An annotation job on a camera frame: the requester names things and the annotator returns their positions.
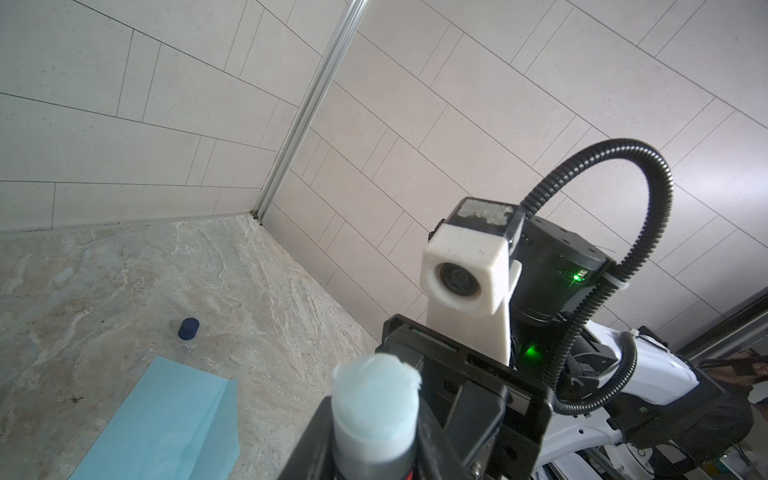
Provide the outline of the dark blue glue stick cap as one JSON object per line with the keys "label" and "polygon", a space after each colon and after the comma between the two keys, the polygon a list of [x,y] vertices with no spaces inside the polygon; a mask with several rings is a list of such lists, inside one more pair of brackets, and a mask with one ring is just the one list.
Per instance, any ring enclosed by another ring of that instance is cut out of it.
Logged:
{"label": "dark blue glue stick cap", "polygon": [[177,336],[184,341],[192,340],[196,337],[199,328],[200,322],[198,319],[193,317],[185,318],[179,325]]}

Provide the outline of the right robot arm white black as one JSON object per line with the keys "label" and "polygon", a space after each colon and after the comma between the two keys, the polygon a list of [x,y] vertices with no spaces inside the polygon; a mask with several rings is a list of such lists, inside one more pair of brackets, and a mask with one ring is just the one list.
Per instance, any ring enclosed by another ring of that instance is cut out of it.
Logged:
{"label": "right robot arm white black", "polygon": [[[644,175],[643,227],[621,260],[539,216],[567,183],[624,160]],[[616,479],[680,478],[733,441],[732,392],[651,330],[594,314],[650,258],[669,220],[672,172],[634,139],[574,154],[520,204],[462,199],[430,233],[418,324],[391,317],[380,351],[422,376],[419,479],[529,479],[575,453]]]}

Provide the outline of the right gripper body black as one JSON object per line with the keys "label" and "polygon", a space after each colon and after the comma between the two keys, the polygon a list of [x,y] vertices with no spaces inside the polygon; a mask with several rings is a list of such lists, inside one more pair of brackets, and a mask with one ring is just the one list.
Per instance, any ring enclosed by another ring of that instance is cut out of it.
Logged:
{"label": "right gripper body black", "polygon": [[528,479],[553,416],[553,391],[402,315],[388,319],[377,352],[421,376],[424,400],[470,479]]}

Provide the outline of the blue white glue stick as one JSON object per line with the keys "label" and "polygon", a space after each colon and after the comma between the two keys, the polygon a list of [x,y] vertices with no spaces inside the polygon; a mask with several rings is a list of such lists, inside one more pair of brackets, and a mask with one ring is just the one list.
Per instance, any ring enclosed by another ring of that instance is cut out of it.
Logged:
{"label": "blue white glue stick", "polygon": [[376,353],[333,371],[333,460],[338,479],[414,477],[420,373]]}

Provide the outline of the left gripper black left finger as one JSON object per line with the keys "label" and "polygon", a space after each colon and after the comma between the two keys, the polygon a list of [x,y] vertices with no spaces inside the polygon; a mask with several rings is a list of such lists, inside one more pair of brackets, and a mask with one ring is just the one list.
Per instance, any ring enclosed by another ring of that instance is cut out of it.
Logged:
{"label": "left gripper black left finger", "polygon": [[333,417],[331,397],[319,404],[292,451],[279,480],[333,480]]}

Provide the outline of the teal paper envelope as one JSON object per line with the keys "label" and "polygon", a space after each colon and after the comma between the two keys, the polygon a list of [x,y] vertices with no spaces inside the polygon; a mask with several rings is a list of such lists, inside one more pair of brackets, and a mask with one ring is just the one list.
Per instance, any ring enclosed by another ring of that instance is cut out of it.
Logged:
{"label": "teal paper envelope", "polygon": [[155,358],[73,479],[226,479],[240,454],[238,387]]}

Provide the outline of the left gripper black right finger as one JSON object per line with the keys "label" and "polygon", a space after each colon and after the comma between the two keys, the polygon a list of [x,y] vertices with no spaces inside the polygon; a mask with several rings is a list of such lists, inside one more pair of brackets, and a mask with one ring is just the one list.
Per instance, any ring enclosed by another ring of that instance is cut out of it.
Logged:
{"label": "left gripper black right finger", "polygon": [[417,418],[415,478],[421,480],[470,479],[443,427],[421,400]]}

